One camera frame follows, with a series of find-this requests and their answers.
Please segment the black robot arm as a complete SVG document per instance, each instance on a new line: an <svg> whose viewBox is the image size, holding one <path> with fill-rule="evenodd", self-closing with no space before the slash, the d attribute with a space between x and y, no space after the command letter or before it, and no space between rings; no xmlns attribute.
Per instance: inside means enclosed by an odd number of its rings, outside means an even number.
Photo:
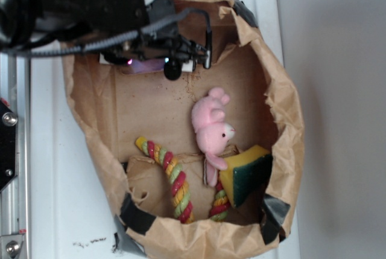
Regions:
<svg viewBox="0 0 386 259"><path fill-rule="evenodd" d="M1 0L1 50L109 37L175 14L173 0Z"/></svg>

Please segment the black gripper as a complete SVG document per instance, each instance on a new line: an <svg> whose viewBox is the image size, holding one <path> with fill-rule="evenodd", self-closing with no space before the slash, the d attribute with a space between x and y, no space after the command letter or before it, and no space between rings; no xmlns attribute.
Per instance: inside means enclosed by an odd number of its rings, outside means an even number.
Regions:
<svg viewBox="0 0 386 259"><path fill-rule="evenodd" d="M172 0L64 0L66 40L107 38L175 14Z"/></svg>

